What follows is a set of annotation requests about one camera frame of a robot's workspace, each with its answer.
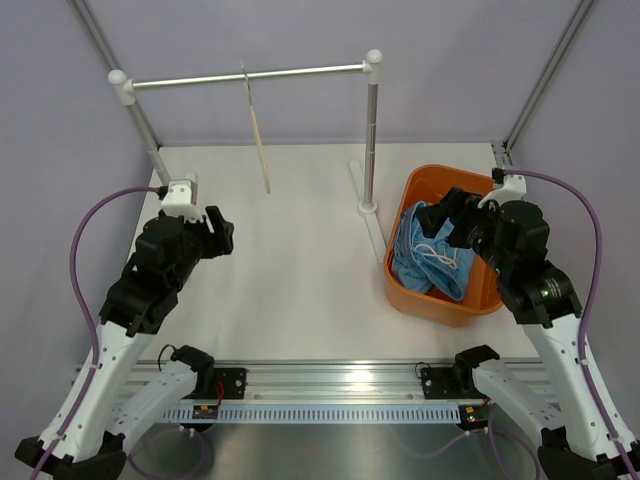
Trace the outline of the light blue shorts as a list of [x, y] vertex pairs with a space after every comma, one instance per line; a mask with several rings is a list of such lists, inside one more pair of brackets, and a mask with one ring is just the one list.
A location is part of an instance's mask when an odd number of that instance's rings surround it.
[[402, 213], [392, 245], [391, 271], [404, 288], [414, 293], [426, 294], [436, 287], [449, 299], [462, 301], [475, 253], [446, 242], [453, 230], [449, 220], [434, 238], [425, 237], [417, 212], [426, 206], [418, 201]]

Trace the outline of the white plastic hanger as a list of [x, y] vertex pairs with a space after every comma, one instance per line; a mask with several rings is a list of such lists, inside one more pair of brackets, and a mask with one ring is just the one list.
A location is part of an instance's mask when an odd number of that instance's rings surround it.
[[260, 163], [262, 180], [263, 180], [263, 184], [264, 184], [264, 188], [265, 188], [266, 194], [270, 195], [271, 194], [271, 183], [270, 183], [269, 169], [268, 169], [268, 164], [267, 164], [266, 155], [265, 155], [265, 151], [264, 151], [264, 146], [263, 146], [263, 142], [262, 142], [262, 136], [261, 136], [261, 132], [260, 132], [257, 116], [256, 116], [256, 111], [255, 111], [254, 104], [253, 104], [253, 96], [252, 96], [251, 84], [250, 84], [250, 80], [249, 80], [249, 77], [248, 77], [248, 72], [247, 72], [247, 70], [245, 68], [244, 61], [240, 60], [240, 64], [239, 65], [240, 65], [241, 73], [242, 73], [242, 75], [244, 77], [244, 89], [245, 89], [245, 92], [246, 92], [246, 95], [247, 95], [249, 116], [250, 116], [250, 120], [251, 120], [252, 132], [253, 132], [253, 136], [254, 136], [254, 142], [255, 142], [255, 146], [256, 146], [256, 150], [257, 150], [258, 160], [259, 160], [259, 163]]

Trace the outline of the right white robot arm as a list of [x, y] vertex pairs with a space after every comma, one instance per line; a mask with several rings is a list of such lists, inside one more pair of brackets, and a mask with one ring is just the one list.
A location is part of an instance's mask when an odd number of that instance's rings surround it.
[[587, 312], [571, 280], [546, 258], [549, 226], [540, 208], [523, 200], [485, 201], [453, 188], [415, 216], [427, 238], [451, 223], [447, 243], [472, 250], [496, 273], [501, 301], [534, 346], [559, 406], [514, 378], [486, 345], [455, 356], [457, 392], [480, 394], [500, 407], [529, 437], [550, 479], [638, 478], [639, 441], [599, 374], [580, 329]]

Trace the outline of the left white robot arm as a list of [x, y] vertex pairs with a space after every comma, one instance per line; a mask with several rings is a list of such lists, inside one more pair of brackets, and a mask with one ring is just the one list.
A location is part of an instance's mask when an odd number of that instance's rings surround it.
[[16, 459], [34, 476], [116, 479], [132, 447], [172, 404], [219, 390], [214, 358], [185, 345], [155, 380], [121, 410], [114, 408], [195, 266], [231, 254], [233, 232], [216, 206], [206, 207], [194, 223], [160, 214], [144, 225], [121, 277], [107, 293], [90, 353], [67, 399], [40, 435], [22, 439], [16, 448]]

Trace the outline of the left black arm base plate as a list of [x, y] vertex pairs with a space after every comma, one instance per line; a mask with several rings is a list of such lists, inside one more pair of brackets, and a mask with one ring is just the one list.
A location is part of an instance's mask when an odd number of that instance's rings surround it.
[[197, 375], [196, 387], [186, 399], [212, 401], [221, 393], [223, 400], [242, 400], [246, 384], [245, 368], [213, 368]]

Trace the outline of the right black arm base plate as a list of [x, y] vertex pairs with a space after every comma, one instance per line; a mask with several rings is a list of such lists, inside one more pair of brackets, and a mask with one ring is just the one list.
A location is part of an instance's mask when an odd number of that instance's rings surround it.
[[433, 365], [424, 361], [414, 365], [414, 374], [426, 400], [482, 400], [487, 396], [473, 384], [471, 371], [456, 363]]

